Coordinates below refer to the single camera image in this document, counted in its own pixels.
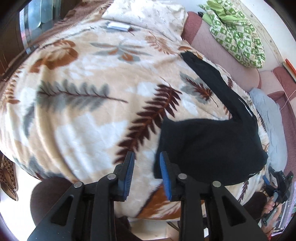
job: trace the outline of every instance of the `sofa cushion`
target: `sofa cushion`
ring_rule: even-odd
[[[261,90],[272,98],[274,101],[277,101],[280,97],[282,97],[285,92],[284,88],[276,78],[273,72],[264,71],[260,72],[261,77]]]
[[[273,71],[276,78],[285,90],[285,95],[279,98],[276,102],[281,107],[281,116],[284,126],[284,132],[288,150],[288,162],[284,170],[287,175],[289,171],[296,173],[296,83],[284,67],[277,67]]]
[[[226,69],[242,89],[249,92],[251,89],[257,88],[260,83],[258,70],[240,64],[215,40],[209,28],[210,26],[198,14],[188,12],[188,19],[182,37],[213,63],[219,64]]]

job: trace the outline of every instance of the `black cloth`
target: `black cloth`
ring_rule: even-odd
[[[231,90],[220,72],[191,52],[184,61],[208,85],[232,115],[230,120],[165,118],[155,157],[154,176],[162,178],[159,155],[166,151],[172,163],[197,181],[234,185],[246,181],[266,164],[267,153],[258,135],[257,118]]]

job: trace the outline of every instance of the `fleece blanket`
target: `fleece blanket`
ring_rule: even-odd
[[[153,177],[162,119],[231,118],[179,54],[192,51],[217,68],[258,117],[257,111],[225,70],[187,42],[134,25],[131,32],[108,29],[104,9],[46,40],[6,82],[0,150],[39,179],[62,176],[85,184],[113,172],[134,151],[130,195],[115,204],[116,215],[178,219],[180,203],[167,201],[162,180]],[[259,117],[258,126],[267,151]],[[227,188],[244,204],[261,188],[264,173]]]

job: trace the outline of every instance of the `brown leaf print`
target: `brown leaf print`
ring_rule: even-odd
[[[150,139],[149,129],[155,134],[155,125],[161,128],[162,119],[166,116],[165,111],[175,117],[173,109],[177,110],[181,92],[163,84],[157,85],[155,90],[155,97],[146,101],[148,106],[144,106],[143,111],[137,113],[139,118],[132,121],[134,125],[129,128],[126,139],[118,144],[121,150],[116,153],[119,157],[114,161],[115,164],[123,162],[128,151],[138,151],[139,142],[143,145],[145,138]]]
[[[199,59],[203,60],[203,57],[198,53],[198,52],[195,52],[194,53]]]
[[[117,54],[117,52],[118,52],[118,48],[116,48],[116,49],[114,49],[114,50],[108,52],[108,54],[109,54],[109,55],[114,55],[114,54]]]
[[[246,194],[246,191],[247,191],[247,189],[248,189],[248,184],[249,184],[249,181],[246,181],[246,182],[244,183],[243,187],[242,187],[242,193],[241,193],[241,195],[240,195],[240,197],[239,197],[239,199],[238,199],[238,201],[239,201],[240,203],[241,203],[242,200],[244,199],[244,195]]]
[[[3,110],[6,111],[6,105],[9,104],[18,104],[20,101],[14,97],[15,87],[16,87],[16,80],[10,80],[7,89],[4,93],[4,100],[3,100]]]
[[[31,73],[39,73],[41,65],[46,65],[50,70],[65,66],[78,58],[78,53],[73,49],[75,43],[69,40],[58,40],[47,45],[45,56],[37,60],[30,68]]]
[[[179,51],[187,51],[187,50],[192,50],[192,48],[191,48],[191,47],[188,47],[188,46],[180,46],[180,47],[178,48],[178,50],[179,50]]]
[[[162,206],[167,205],[169,201],[165,195],[165,191],[163,185],[161,185],[154,193],[151,194],[150,198],[140,211],[140,213],[136,216],[136,218],[141,219],[153,219],[153,220],[168,220],[168,219],[176,219],[181,216],[181,207],[179,202],[175,202],[173,207],[170,207],[170,211],[166,214],[159,214],[159,210],[162,209]]]
[[[264,120],[263,120],[262,116],[260,115],[259,111],[257,111],[257,113],[258,113],[258,115],[259,115],[261,125],[263,126],[264,131],[266,132],[266,127],[265,127]]]
[[[206,101],[208,101],[209,98],[211,98],[213,100],[213,102],[218,107],[218,104],[212,98],[213,92],[211,91],[210,88],[204,87],[202,83],[197,84],[194,81],[190,80],[189,78],[186,78],[186,80],[187,80],[188,83],[190,83],[194,87],[194,92],[200,93],[200,95],[202,96],[202,98],[205,99]]]
[[[268,151],[268,147],[269,147],[269,143],[267,145],[262,145],[262,149],[267,152]]]
[[[227,77],[228,79],[228,82],[227,82],[227,85],[229,88],[233,88],[233,80],[229,77]],[[223,109],[225,110],[225,114],[227,115],[228,114],[228,119],[230,120],[232,118],[232,115],[230,114],[230,112],[228,111],[228,109],[226,108],[226,106],[223,107]]]
[[[159,52],[164,52],[166,54],[176,54],[168,45],[167,41],[164,38],[156,37],[151,32],[149,32],[152,36],[146,36],[145,40],[149,43],[151,47],[157,49]]]
[[[123,53],[121,57],[126,61],[133,61],[133,56],[128,53]]]
[[[227,79],[228,79],[227,85],[228,85],[229,88],[232,89],[233,88],[233,80],[231,78],[229,78],[229,77],[227,77]]]

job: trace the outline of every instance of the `fern leaf print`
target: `fern leaf print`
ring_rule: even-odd
[[[26,110],[26,114],[24,116],[24,120],[23,120],[23,130],[24,130],[24,134],[25,136],[28,138],[30,135],[30,127],[31,124],[35,118],[35,103],[32,103]]]
[[[244,199],[244,195],[246,194],[246,191],[248,189],[249,181],[244,182],[244,185],[242,187],[242,193],[238,199],[238,201],[241,203],[242,200]]]
[[[184,53],[184,52],[186,52],[186,51],[190,51],[190,52],[192,52],[193,54],[195,54],[199,59],[203,59],[203,57],[195,50],[195,49],[193,49],[192,47],[190,47],[190,46],[180,46],[179,48],[178,48],[178,50],[181,52],[181,53]]]
[[[218,107],[218,104],[212,97],[213,92],[202,81],[201,78],[198,77],[197,79],[194,80],[193,78],[181,72],[180,72],[180,77],[183,80],[183,82],[186,84],[186,86],[182,87],[181,89],[182,91],[184,91],[187,94],[195,96],[196,99],[203,104],[206,104],[211,99]]]
[[[6,111],[7,104],[18,104],[20,101],[15,98],[15,87],[16,87],[16,80],[12,79],[4,93],[4,99],[3,99],[3,111]]]
[[[229,77],[227,77],[228,81],[227,81],[227,85],[229,88],[233,88],[233,80]],[[232,115],[230,114],[230,112],[228,111],[228,109],[226,108],[226,106],[223,107],[225,114],[228,114],[228,119],[230,120],[232,118]]]
[[[155,97],[151,101],[146,101],[148,105],[137,113],[138,118],[132,121],[129,133],[118,144],[121,149],[116,153],[119,157],[114,161],[115,164],[123,162],[128,151],[138,151],[139,144],[143,145],[145,138],[150,139],[149,129],[155,134],[155,126],[161,128],[162,119],[167,115],[166,111],[175,117],[173,110],[177,110],[176,105],[179,105],[178,100],[181,100],[181,92],[163,84],[157,85],[155,90]]]
[[[51,84],[42,81],[37,91],[37,103],[48,110],[52,108],[53,111],[62,110],[68,105],[79,110],[89,107],[90,111],[94,111],[105,100],[127,103],[123,99],[110,97],[109,92],[107,84],[98,90],[94,85],[88,85],[86,82],[77,88],[67,80],[64,80],[62,85],[58,82]]]
[[[266,132],[266,127],[265,127],[264,120],[263,120],[261,114],[259,113],[259,111],[258,111],[257,109],[256,109],[256,111],[257,111],[257,114],[259,115],[261,125],[263,126],[263,129],[264,129],[264,131]]]
[[[153,33],[149,33],[151,36],[146,36],[145,40],[151,47],[166,54],[176,54],[176,52],[168,46],[168,43],[164,38],[156,37]]]

